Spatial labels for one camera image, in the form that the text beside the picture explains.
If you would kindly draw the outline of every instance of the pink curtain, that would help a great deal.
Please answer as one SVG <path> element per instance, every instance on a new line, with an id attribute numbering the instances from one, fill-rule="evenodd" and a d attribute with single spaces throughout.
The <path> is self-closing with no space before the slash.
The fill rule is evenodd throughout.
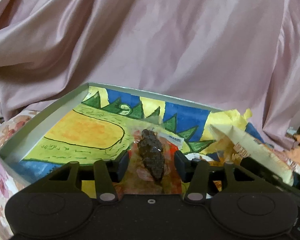
<path id="1" fill-rule="evenodd" d="M 290 148 L 300 0 L 0 0 L 6 119 L 88 81 L 249 107 L 262 136 Z"/>

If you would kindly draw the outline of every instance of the black device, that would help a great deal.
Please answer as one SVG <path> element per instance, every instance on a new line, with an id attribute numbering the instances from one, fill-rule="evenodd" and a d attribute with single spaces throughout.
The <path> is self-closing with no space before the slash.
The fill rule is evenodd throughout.
<path id="1" fill-rule="evenodd" d="M 70 162 L 16 193 L 5 209 L 12 239 L 300 239 L 300 183 L 282 183 L 251 158 L 213 167 L 176 151 L 175 167 L 190 182 L 185 196 L 119 199 L 112 182 L 128 162 L 127 152 L 93 166 Z M 82 180 L 95 181 L 96 199 L 80 190 Z"/>

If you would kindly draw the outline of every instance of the floral bedsheet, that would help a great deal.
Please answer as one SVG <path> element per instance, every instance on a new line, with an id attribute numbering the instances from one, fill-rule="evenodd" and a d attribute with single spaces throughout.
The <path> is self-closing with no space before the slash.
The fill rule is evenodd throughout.
<path id="1" fill-rule="evenodd" d="M 18 131 L 27 121 L 33 118 L 38 112 L 23 110 L 11 120 L 4 122 L 0 126 L 0 148 L 16 131 Z M 12 231 L 4 215 L 4 207 L 7 200 L 24 186 L 13 179 L 0 163 L 0 240 L 9 239 Z"/>

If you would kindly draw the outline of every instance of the dark brown food item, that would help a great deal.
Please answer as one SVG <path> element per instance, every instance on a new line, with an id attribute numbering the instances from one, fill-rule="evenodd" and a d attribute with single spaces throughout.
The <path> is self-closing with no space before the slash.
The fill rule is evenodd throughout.
<path id="1" fill-rule="evenodd" d="M 162 143 L 153 131 L 144 129 L 141 135 L 138 149 L 143 164 L 155 181 L 161 181 L 165 162 Z"/>

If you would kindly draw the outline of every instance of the barcode label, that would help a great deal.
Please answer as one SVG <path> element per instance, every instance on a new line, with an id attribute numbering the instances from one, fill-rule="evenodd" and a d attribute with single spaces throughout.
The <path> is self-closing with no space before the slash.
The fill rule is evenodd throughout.
<path id="1" fill-rule="evenodd" d="M 172 136 L 166 133 L 159 133 L 159 136 L 167 139 L 169 142 L 173 143 L 175 146 L 178 147 L 179 150 L 182 149 L 182 145 L 184 142 L 184 138 Z"/>

